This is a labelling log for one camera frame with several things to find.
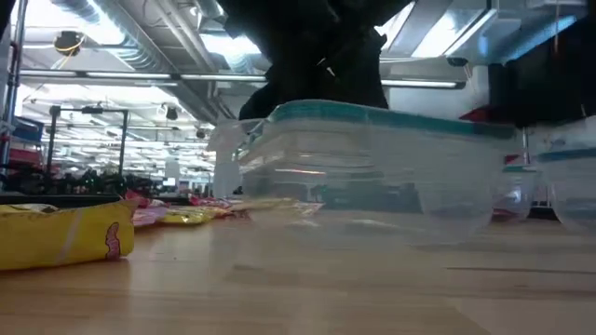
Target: yellow package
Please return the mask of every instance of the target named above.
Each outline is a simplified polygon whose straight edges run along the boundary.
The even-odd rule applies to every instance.
[[[208,207],[170,208],[158,221],[166,224],[203,224],[227,213],[226,209]]]
[[[2,212],[0,270],[117,259],[134,247],[136,201],[89,208]]]

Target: white wall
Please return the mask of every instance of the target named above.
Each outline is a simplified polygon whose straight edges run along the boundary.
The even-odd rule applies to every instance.
[[[488,68],[475,66],[463,89],[391,88],[389,109],[456,119],[489,102]]]

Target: container lid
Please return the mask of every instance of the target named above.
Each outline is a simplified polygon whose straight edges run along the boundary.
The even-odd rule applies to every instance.
[[[596,157],[596,148],[566,150],[538,155],[538,162],[548,163],[563,160]]]
[[[381,127],[415,128],[457,135],[486,136],[497,139],[511,139],[515,135],[515,128],[510,126],[447,120],[328,100],[297,100],[287,102],[278,106],[269,115],[267,121],[277,123],[301,118],[372,124]]]
[[[536,167],[532,166],[510,166],[503,168],[506,173],[536,173]]]

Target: plastic container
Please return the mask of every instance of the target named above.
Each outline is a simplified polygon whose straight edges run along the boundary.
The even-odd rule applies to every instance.
[[[516,221],[527,218],[534,201],[537,180],[535,167],[505,167],[495,186],[494,219]]]
[[[256,128],[238,160],[246,196],[322,205],[298,229],[311,240],[454,243],[490,221],[494,177],[514,134],[510,127],[294,101]],[[300,226],[283,213],[256,216],[269,228]]]
[[[225,198],[241,184],[240,170],[233,160],[234,151],[261,122],[261,119],[227,120],[213,130],[207,151],[216,152],[213,195]]]
[[[537,162],[562,224],[596,234],[596,148],[540,154]]]

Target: table surface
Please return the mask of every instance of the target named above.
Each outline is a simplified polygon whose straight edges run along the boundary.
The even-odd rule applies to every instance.
[[[596,240],[318,248],[248,223],[141,230],[122,261],[0,274],[0,334],[593,334]]]

